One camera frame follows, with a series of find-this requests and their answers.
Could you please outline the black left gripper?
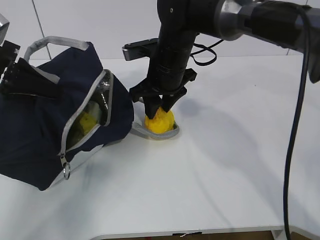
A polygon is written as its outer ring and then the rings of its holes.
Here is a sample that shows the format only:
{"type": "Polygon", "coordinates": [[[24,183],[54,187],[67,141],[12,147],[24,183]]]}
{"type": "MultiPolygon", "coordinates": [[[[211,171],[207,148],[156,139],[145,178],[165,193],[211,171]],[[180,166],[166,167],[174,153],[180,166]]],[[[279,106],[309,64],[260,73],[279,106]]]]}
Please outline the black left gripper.
{"type": "Polygon", "coordinates": [[[60,97],[60,78],[33,67],[22,58],[16,62],[20,48],[20,45],[7,40],[0,47],[0,92],[48,99],[60,97]]]}

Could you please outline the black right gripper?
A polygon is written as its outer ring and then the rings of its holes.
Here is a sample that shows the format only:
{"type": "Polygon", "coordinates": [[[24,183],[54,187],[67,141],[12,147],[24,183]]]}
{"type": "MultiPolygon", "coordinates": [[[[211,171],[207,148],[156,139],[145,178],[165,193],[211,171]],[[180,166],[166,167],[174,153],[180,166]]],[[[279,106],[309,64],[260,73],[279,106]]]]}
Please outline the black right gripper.
{"type": "Polygon", "coordinates": [[[140,83],[131,87],[129,94],[134,103],[140,98],[143,99],[145,114],[149,119],[153,119],[160,106],[165,112],[169,112],[182,97],[178,92],[182,90],[188,82],[193,82],[196,77],[197,73],[192,68],[187,68],[183,74],[181,83],[174,89],[166,89],[159,83],[146,77],[140,83]]]}

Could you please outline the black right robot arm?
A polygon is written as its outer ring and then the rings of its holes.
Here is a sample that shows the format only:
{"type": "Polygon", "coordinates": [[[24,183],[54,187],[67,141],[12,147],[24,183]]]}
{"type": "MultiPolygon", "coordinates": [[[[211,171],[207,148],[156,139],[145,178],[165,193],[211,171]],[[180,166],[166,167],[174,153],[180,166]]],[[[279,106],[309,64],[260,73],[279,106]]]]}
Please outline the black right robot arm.
{"type": "Polygon", "coordinates": [[[146,78],[129,90],[133,102],[143,101],[153,118],[169,111],[196,78],[187,68],[197,35],[224,41],[247,35],[284,49],[309,53],[306,68],[312,83],[320,80],[320,10],[279,0],[159,0],[157,38],[126,44],[127,61],[149,58],[146,78]]]}

